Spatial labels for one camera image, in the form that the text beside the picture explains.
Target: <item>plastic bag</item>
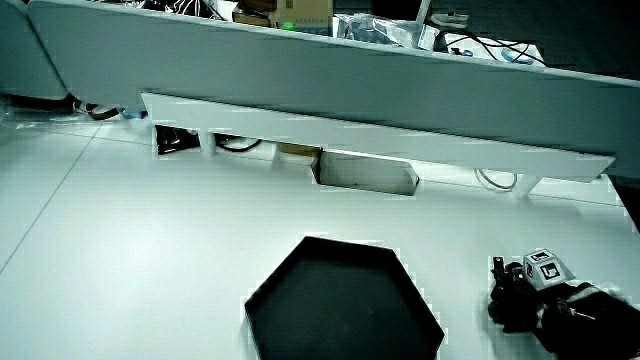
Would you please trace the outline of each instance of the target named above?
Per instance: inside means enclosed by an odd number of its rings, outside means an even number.
[[[370,14],[336,15],[339,38],[420,49],[424,25],[415,21],[389,20]]]
[[[142,5],[144,4],[144,0],[92,0],[92,1],[129,6],[129,7],[137,7],[137,8],[141,8]]]

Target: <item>white partition panel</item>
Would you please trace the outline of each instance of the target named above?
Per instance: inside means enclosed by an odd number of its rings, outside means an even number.
[[[589,182],[607,156],[143,93],[155,122],[272,141]]]
[[[22,0],[0,0],[0,94],[59,100],[69,93],[27,17]]]
[[[141,92],[616,157],[640,177],[640,82],[83,0],[29,16],[78,98]]]

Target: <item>black hexagonal tray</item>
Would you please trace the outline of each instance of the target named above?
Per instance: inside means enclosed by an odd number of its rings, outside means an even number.
[[[392,250],[314,237],[245,310],[262,360],[434,359],[444,338]]]

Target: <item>sticker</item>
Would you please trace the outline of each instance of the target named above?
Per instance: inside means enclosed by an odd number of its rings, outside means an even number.
[[[533,260],[533,261],[536,261],[536,262],[537,262],[537,261],[540,261],[540,260],[547,259],[548,257],[549,257],[549,254],[547,254],[547,253],[546,253],[546,252],[544,252],[544,251],[541,251],[541,252],[539,252],[539,253],[537,253],[537,254],[533,254],[533,255],[531,255],[531,260]]]
[[[560,276],[560,271],[556,267],[555,263],[542,265],[540,270],[542,270],[542,276],[544,276],[545,280],[555,279]]]

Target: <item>cable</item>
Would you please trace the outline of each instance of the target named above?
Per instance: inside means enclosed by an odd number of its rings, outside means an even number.
[[[220,15],[220,13],[218,12],[218,10],[216,10],[216,8],[213,5],[210,5],[209,3],[205,2],[205,4],[207,5],[207,7],[209,8],[209,10],[213,11],[214,13],[216,13],[216,15],[218,15],[218,17],[220,18],[220,20],[222,21],[227,21],[227,19],[223,18],[222,15]]]
[[[444,47],[440,47],[440,48],[438,48],[438,49],[435,49],[435,48],[434,48],[434,51],[442,51],[442,50],[444,50],[445,48],[449,47],[451,44],[453,44],[453,43],[455,43],[455,42],[458,42],[458,41],[461,41],[461,40],[464,40],[464,39],[471,39],[471,40],[473,40],[473,41],[477,42],[478,44],[482,45],[482,47],[484,47],[484,49],[485,49],[485,50],[487,50],[487,53],[489,53],[489,55],[490,55],[494,60],[498,60],[498,59],[497,59],[497,58],[496,58],[496,57],[491,53],[491,51],[489,51],[489,49],[488,49],[488,48],[489,48],[489,47],[502,47],[502,48],[506,47],[506,48],[511,49],[511,50],[513,50],[513,51],[515,51],[515,52],[517,52],[517,53],[519,54],[519,55],[518,55],[518,57],[517,57],[516,59],[519,59],[522,55],[524,55],[524,56],[530,57],[530,58],[531,58],[531,59],[533,59],[533,60],[536,60],[536,61],[540,62],[540,63],[541,63],[542,65],[544,65],[544,66],[548,66],[548,65],[547,65],[547,63],[546,63],[544,60],[539,59],[539,58],[537,58],[537,57],[535,57],[535,56],[533,56],[533,55],[526,54],[526,51],[529,49],[529,46],[531,45],[531,44],[529,44],[529,43],[526,43],[526,44],[527,44],[527,48],[526,48],[524,51],[521,51],[521,50],[518,50],[518,49],[514,48],[513,46],[515,46],[515,45],[520,45],[520,44],[525,44],[525,43],[524,43],[524,42],[522,42],[522,41],[519,41],[519,42],[515,41],[515,42],[513,42],[513,43],[511,43],[511,44],[507,44],[507,43],[505,43],[505,42],[503,42],[503,41],[501,41],[501,40],[494,40],[494,39],[491,39],[491,41],[495,41],[495,42],[497,42],[499,45],[496,45],[496,44],[490,44],[490,43],[487,43],[487,42],[482,41],[482,40],[481,40],[478,36],[476,36],[474,33],[470,32],[470,31],[467,31],[467,30],[443,30],[443,31],[441,31],[441,32],[436,36],[435,43],[437,44],[437,43],[438,43],[438,41],[439,41],[439,40],[440,40],[444,35],[446,35],[446,34],[464,35],[465,37],[463,37],[463,38],[461,38],[461,39],[456,39],[456,40],[452,41],[451,43],[446,44]]]
[[[494,187],[500,189],[500,190],[513,190],[513,188],[516,186],[516,183],[518,182],[518,175],[517,174],[513,174],[513,183],[511,183],[511,185],[508,186],[504,186],[504,185],[500,185],[497,184],[495,182],[493,182],[491,179],[489,179],[489,177],[484,173],[484,171],[482,171],[481,169],[473,169],[473,171],[475,172],[476,176],[478,176],[478,173],[480,173],[480,175],[491,185],[493,185]]]
[[[236,153],[240,153],[240,152],[247,152],[249,150],[254,149],[256,146],[260,145],[262,143],[262,140],[258,139],[256,140],[256,142],[254,142],[253,144],[247,146],[247,147],[243,147],[243,148],[232,148],[232,147],[228,147],[226,145],[223,145],[222,143],[228,139],[226,139],[226,135],[221,135],[221,134],[214,134],[213,135],[215,141],[216,141],[216,146],[230,151],[230,152],[236,152]]]

